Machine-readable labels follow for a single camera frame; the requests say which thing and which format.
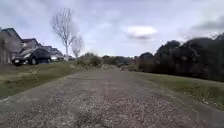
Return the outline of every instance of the parked car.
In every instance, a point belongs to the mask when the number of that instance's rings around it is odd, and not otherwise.
[[[61,55],[51,55],[51,61],[56,62],[56,61],[63,61],[64,57]]]
[[[21,66],[23,64],[36,65],[41,62],[50,63],[50,61],[50,53],[42,48],[21,51],[18,56],[12,59],[12,63],[16,66]]]

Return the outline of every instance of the driveway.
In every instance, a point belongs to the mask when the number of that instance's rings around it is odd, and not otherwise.
[[[211,127],[223,112],[131,72],[81,72],[0,101],[0,128]]]

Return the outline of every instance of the overcast sky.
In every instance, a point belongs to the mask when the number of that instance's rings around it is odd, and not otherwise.
[[[84,52],[136,56],[155,53],[169,40],[224,32],[223,5],[224,0],[0,0],[0,26],[64,53],[50,21],[71,8]]]

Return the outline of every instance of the grass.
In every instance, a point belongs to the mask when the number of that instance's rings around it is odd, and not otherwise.
[[[82,70],[74,62],[0,67],[0,99]]]
[[[143,78],[224,110],[224,83],[170,75],[137,73]]]

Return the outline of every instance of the house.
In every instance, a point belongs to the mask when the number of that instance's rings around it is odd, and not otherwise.
[[[11,63],[22,48],[22,39],[15,29],[0,29],[0,64]]]
[[[22,49],[33,49],[36,47],[42,47],[41,44],[38,43],[38,41],[35,38],[31,39],[22,39]]]
[[[42,48],[47,50],[51,55],[63,57],[63,54],[57,48],[53,48],[52,46],[42,46]]]

